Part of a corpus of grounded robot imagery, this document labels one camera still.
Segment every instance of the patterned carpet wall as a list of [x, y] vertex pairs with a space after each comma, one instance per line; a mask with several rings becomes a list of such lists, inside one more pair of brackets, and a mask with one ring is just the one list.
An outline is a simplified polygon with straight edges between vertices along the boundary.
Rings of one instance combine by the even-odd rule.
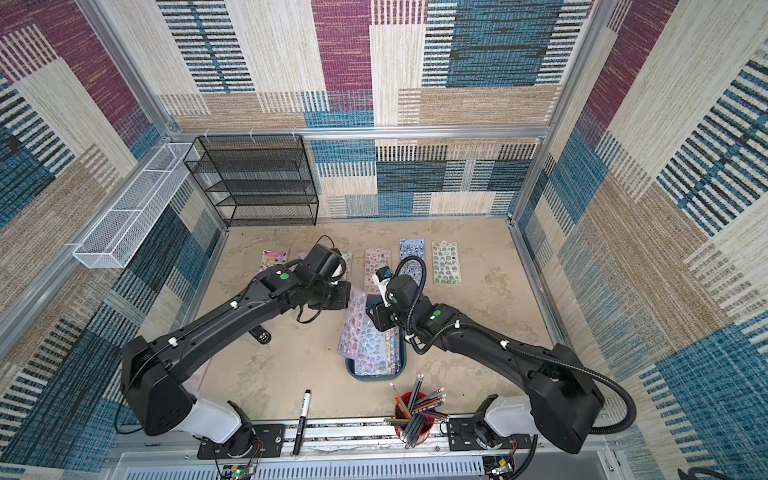
[[504, 215], [538, 138], [305, 141], [320, 218]]
[[121, 347], [180, 326], [220, 236], [191, 181], [126, 269], [80, 266], [0, 363], [1, 477], [95, 478], [123, 398]]
[[182, 129], [547, 124], [591, 0], [104, 0]]
[[158, 139], [72, 0], [0, 3], [0, 312]]
[[636, 478], [768, 478], [768, 3], [621, 0], [596, 50], [520, 222], [557, 321]]

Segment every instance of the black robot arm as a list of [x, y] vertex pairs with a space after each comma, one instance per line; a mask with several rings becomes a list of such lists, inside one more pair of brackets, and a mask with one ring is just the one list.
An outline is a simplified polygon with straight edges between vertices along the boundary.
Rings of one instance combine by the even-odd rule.
[[[408, 257], [395, 276], [379, 278], [386, 285], [386, 289], [380, 287], [385, 301], [367, 311], [379, 331], [400, 326], [417, 353], [436, 346], [467, 356], [509, 379], [528, 396], [538, 432], [566, 452], [578, 453], [589, 433], [615, 433], [634, 422], [636, 409], [629, 394], [608, 377], [585, 368], [571, 349], [560, 344], [553, 349], [528, 345], [480, 325], [453, 306], [432, 304], [421, 294], [423, 283], [417, 285], [410, 276], [398, 275], [409, 260], [419, 261], [423, 268], [423, 260]], [[389, 268], [379, 272], [385, 276]], [[627, 415], [621, 422], [593, 427], [605, 403], [594, 379], [616, 390], [626, 402]], [[497, 428], [488, 416], [480, 418], [475, 421], [478, 437], [486, 445], [498, 443]]]
[[[342, 273], [333, 276], [339, 266]], [[349, 282], [337, 282], [345, 268], [338, 250], [316, 244], [306, 259], [258, 273], [241, 292], [189, 325], [151, 342], [142, 336], [131, 340], [122, 351], [121, 391], [144, 432], [160, 435], [179, 425], [197, 402], [184, 380], [249, 330], [295, 306], [346, 308]]]

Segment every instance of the vent grille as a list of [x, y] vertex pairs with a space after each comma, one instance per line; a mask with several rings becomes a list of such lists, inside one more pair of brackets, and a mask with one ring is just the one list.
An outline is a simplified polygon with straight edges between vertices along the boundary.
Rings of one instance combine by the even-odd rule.
[[[446, 455], [443, 458], [375, 458], [335, 461], [263, 462], [256, 480], [370, 480], [374, 478], [441, 478], [483, 475], [482, 457]], [[126, 480], [216, 480], [213, 466], [130, 468]]]

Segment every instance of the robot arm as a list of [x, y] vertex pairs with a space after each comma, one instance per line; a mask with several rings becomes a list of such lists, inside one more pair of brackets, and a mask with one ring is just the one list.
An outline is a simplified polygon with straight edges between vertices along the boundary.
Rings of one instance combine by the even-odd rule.
[[[408, 275], [398, 275], [411, 260], [418, 261], [423, 271], [423, 260], [407, 257], [394, 276], [388, 267], [377, 272], [384, 301], [371, 306], [367, 313], [379, 331], [399, 326], [419, 354], [436, 346], [476, 360], [509, 379], [528, 396], [535, 429], [566, 452], [578, 453], [589, 433], [615, 433], [632, 425], [636, 416], [634, 402], [616, 382], [585, 368], [564, 345], [551, 350], [528, 345], [476, 323], [453, 306], [432, 304], [421, 294], [423, 275], [420, 285]], [[423, 346], [417, 345], [417, 338]], [[605, 403], [594, 379], [611, 387], [626, 403], [627, 414], [621, 422], [592, 426]], [[535, 433], [514, 430], [512, 425], [520, 422], [511, 421], [510, 415], [530, 416], [519, 406], [505, 408], [509, 406], [496, 396], [488, 397], [480, 406], [473, 422], [482, 444], [492, 447], [512, 433]]]
[[[528, 395], [535, 428], [566, 452], [578, 453], [588, 433], [619, 432], [632, 424], [631, 397], [612, 380], [584, 368], [568, 347], [527, 345], [479, 325], [450, 305], [432, 304], [421, 294], [423, 283], [398, 275], [409, 260], [424, 268], [423, 260], [408, 257], [394, 276], [388, 267], [379, 271], [385, 301], [368, 311], [378, 330], [400, 326], [417, 353], [434, 345], [500, 373]], [[253, 444], [248, 417], [232, 402], [211, 402], [187, 389], [184, 380], [235, 339], [287, 310], [305, 304], [315, 310], [346, 308], [350, 285], [337, 282], [345, 268], [338, 250], [316, 244], [305, 260], [264, 270], [229, 302], [176, 332], [151, 342], [141, 336], [129, 342], [122, 352], [121, 391], [144, 431], [196, 433], [222, 444], [231, 456], [244, 455]], [[417, 337], [423, 346], [416, 345]], [[618, 424], [592, 426], [604, 404], [593, 379], [609, 385], [627, 403], [627, 415]], [[475, 414], [475, 431], [486, 445], [523, 433], [505, 430], [511, 414], [494, 398], [486, 399]]]
[[338, 250], [316, 244], [306, 259], [258, 273], [241, 292], [189, 325], [151, 342], [142, 336], [131, 340], [122, 351], [121, 391], [144, 432], [179, 429], [216, 443], [236, 436], [248, 446], [250, 428], [236, 435], [250, 424], [237, 406], [206, 400], [184, 380], [244, 333], [295, 306], [346, 308], [349, 282], [337, 282], [345, 268]]

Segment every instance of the red pencil cup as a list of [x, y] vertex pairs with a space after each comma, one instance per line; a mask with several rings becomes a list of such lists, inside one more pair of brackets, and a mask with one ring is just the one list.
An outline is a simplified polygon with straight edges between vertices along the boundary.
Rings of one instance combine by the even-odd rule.
[[[426, 397], [427, 394], [423, 392], [419, 392], [419, 395], [416, 397], [417, 399], [423, 399]], [[411, 399], [411, 392], [403, 393], [400, 397], [403, 403], [408, 405], [408, 401]], [[396, 419], [404, 419], [406, 417], [406, 414], [403, 413], [403, 411], [400, 409], [400, 405], [397, 404], [397, 400], [395, 400], [395, 418]], [[432, 426], [435, 424], [435, 419], [430, 417], [424, 417], [424, 423], [422, 423], [422, 430], [419, 432], [419, 440], [416, 442], [417, 445], [424, 442], [427, 437], [429, 437], [429, 431], [432, 430]], [[400, 427], [395, 427], [395, 433], [397, 436], [400, 436], [402, 433], [402, 429]]]

